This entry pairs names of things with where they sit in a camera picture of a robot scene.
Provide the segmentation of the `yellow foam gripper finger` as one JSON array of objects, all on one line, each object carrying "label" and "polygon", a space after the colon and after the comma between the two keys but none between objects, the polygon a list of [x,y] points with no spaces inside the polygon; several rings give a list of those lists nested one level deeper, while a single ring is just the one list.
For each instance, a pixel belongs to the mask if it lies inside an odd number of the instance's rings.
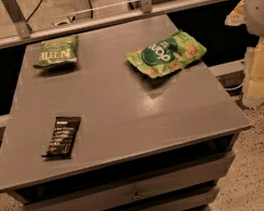
[{"label": "yellow foam gripper finger", "polygon": [[227,15],[225,18],[224,24],[227,26],[240,26],[246,22],[245,12],[244,12],[244,0],[240,0],[240,2],[235,6],[233,11]]},{"label": "yellow foam gripper finger", "polygon": [[247,108],[259,107],[264,103],[264,38],[253,49],[247,48],[244,56],[242,104]]}]

